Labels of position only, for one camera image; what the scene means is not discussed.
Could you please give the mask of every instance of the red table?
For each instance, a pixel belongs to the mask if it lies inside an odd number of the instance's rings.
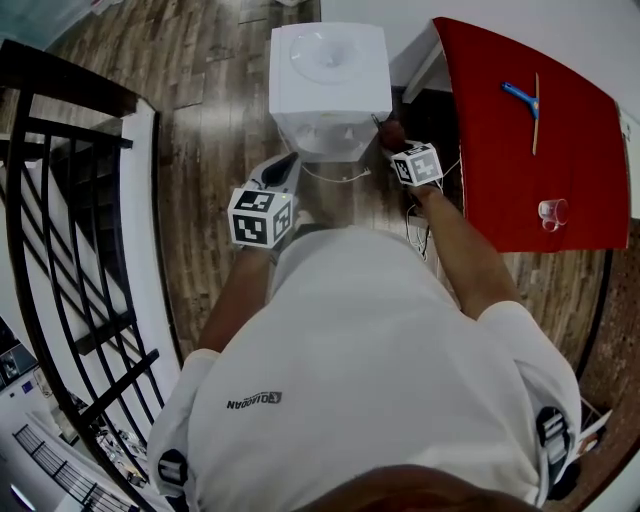
[[[625,248],[629,183],[618,110],[604,92],[553,59],[488,30],[437,18],[458,111],[465,215],[501,252]],[[535,95],[537,154],[527,105]],[[538,204],[564,198],[569,221],[542,229]]]

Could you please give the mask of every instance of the white t-shirt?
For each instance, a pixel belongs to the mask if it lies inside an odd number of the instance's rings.
[[[474,321],[403,240],[316,232],[284,251],[268,305],[221,355],[187,359],[150,471],[178,449],[194,508],[221,512],[294,510],[396,464],[533,503],[536,403],[578,431],[571,367],[522,306]]]

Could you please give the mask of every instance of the clear glass cup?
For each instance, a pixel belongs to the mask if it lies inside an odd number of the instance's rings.
[[[566,199],[540,201],[538,215],[542,219],[542,229],[552,233],[569,220],[569,203]]]

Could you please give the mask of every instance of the white appliance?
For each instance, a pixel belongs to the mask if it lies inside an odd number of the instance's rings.
[[[307,23],[271,35],[269,112],[305,162],[356,162],[392,110],[384,32]]]

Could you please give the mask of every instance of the black metal railing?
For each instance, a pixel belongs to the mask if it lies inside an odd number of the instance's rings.
[[[11,257],[11,263],[13,266],[14,279],[16,283],[16,292],[20,309],[23,315],[24,323],[27,328],[27,332],[33,346],[36,357],[40,363],[40,366],[47,378],[47,381],[58,400],[60,409],[65,413],[70,423],[77,430],[78,435],[84,441],[85,445],[96,459],[96,461],[104,468],[107,474],[114,480],[116,484],[129,498],[138,506],[145,510],[151,510],[150,505],[140,496],[140,494],[129,484],[129,482],[120,474],[118,469],[111,463],[106,454],[102,451],[89,426],[97,418],[101,418],[107,426],[107,429],[111,432],[113,438],[118,443],[120,449],[124,455],[129,459],[131,465],[136,468],[139,475],[144,480],[148,480],[148,475],[145,469],[142,467],[138,459],[133,455],[127,444],[121,439],[118,429],[114,426],[111,419],[107,416],[106,410],[113,403],[117,402],[122,410],[126,421],[129,423],[131,430],[140,440],[143,446],[146,446],[146,439],[142,434],[133,414],[130,410],[130,404],[125,400],[123,393],[129,387],[132,387],[135,395],[138,399],[140,407],[144,412],[144,415],[148,421],[153,424],[153,415],[147,404],[138,379],[143,375],[149,381],[151,389],[155,395],[160,407],[164,406],[164,402],[160,391],[158,389],[156,380],[151,371],[151,364],[157,359],[158,352],[153,350],[146,352],[140,332],[135,319],[135,312],[133,309],[133,303],[131,293],[129,289],[127,270],[124,259],[124,252],[122,247],[122,237],[120,232],[120,199],[119,199],[119,153],[121,149],[127,149],[132,146],[132,141],[123,139],[118,136],[108,135],[94,130],[88,130],[84,128],[78,128],[75,126],[65,125],[62,123],[54,123],[42,119],[36,119],[29,116],[29,111],[33,101],[33,93],[29,90],[21,90],[19,93],[17,111],[14,121],[13,130],[11,133],[11,141],[8,150],[8,157],[6,162],[7,168],[7,183],[6,191],[2,192],[3,200],[6,206],[7,215],[7,234],[9,242],[9,253]],[[37,188],[31,182],[29,172],[25,168],[25,160],[27,159],[26,150],[33,149],[29,143],[25,142],[27,134],[39,134],[44,136],[44,144],[42,145],[42,173],[40,182],[40,191],[38,194]],[[70,247],[66,247],[63,237],[59,233],[59,227],[56,228],[53,225],[50,216],[50,202],[49,202],[49,161],[51,154],[51,141],[52,137],[64,138],[69,141],[69,156],[67,162],[66,172],[66,188],[67,188],[67,219],[66,225],[69,231]],[[91,282],[87,276],[87,272],[83,268],[83,264],[80,260],[79,242],[78,242],[78,227],[75,217],[76,207],[75,204],[80,198],[74,194],[73,177],[77,171],[74,163],[74,154],[77,141],[84,141],[92,144],[92,162],[90,173],[90,208],[91,208],[91,225],[93,232],[93,247],[95,248],[96,264],[98,269],[98,276],[100,281],[99,289]],[[114,244],[116,247],[117,261],[119,265],[119,271],[121,276],[121,292],[126,303],[125,312],[116,312],[112,300],[112,292],[109,284],[109,276],[103,265],[104,247],[103,241],[98,236],[100,232],[100,215],[99,215],[99,199],[97,188],[97,148],[100,149],[100,153],[104,153],[105,148],[110,148],[112,151],[113,162],[113,177],[116,185],[113,187],[113,205],[114,205],[114,224],[116,227]],[[29,210],[27,201],[22,196],[22,183],[23,180],[27,184],[27,188],[30,190],[36,204],[41,209],[42,223],[41,229],[38,226],[37,220],[34,217],[34,213]],[[25,230],[23,229],[23,212],[27,219],[31,229],[35,232],[36,238],[40,243],[44,244],[46,253],[46,262],[42,261],[39,253],[34,247],[34,243],[37,240],[29,240]],[[62,248],[62,254],[56,254],[54,250],[53,239],[55,239],[57,246]],[[34,257],[38,266],[45,272],[51,282],[51,288],[53,291],[53,297],[55,307],[60,318],[60,324],[64,333],[67,346],[71,352],[72,358],[78,369],[82,382],[84,383],[89,396],[93,403],[89,404],[89,407],[82,413],[79,413],[67,391],[64,382],[60,376],[58,369],[55,366],[54,359],[49,350],[47,343],[47,333],[42,329],[42,325],[38,318],[33,293],[31,290],[31,284],[29,281],[29,274],[27,271],[27,264],[25,259],[25,247],[29,253]],[[73,275],[67,270],[63,259],[67,260],[73,266]],[[59,281],[58,272],[62,274],[67,283],[72,285],[72,288],[79,297],[79,304],[72,300],[69,293],[64,290]],[[88,290],[91,290],[94,297],[99,301],[99,305],[104,307],[106,315],[100,312],[98,305],[96,305],[89,297]],[[76,312],[86,323],[88,328],[88,335],[83,337],[83,340],[77,340],[74,338],[67,314],[65,311],[65,305],[69,304],[71,309]],[[96,317],[102,322],[102,325],[98,325],[94,320],[94,313]],[[135,345],[131,346],[124,336],[122,335],[123,327],[128,328],[133,336]],[[96,351],[100,365],[104,371],[104,375],[109,383],[109,389],[103,394],[99,395],[89,377],[87,370],[85,369],[79,346],[86,345],[87,339],[90,340],[89,345],[91,349]],[[109,362],[107,360],[103,344],[108,343],[116,349],[120,354],[123,365],[125,367],[125,373],[119,379],[116,379]]]
[[[67,494],[83,506],[83,510],[98,512],[128,512],[130,505],[107,492],[96,482],[82,474],[73,464],[63,460],[47,443],[25,425],[13,434],[29,456],[62,487]]]

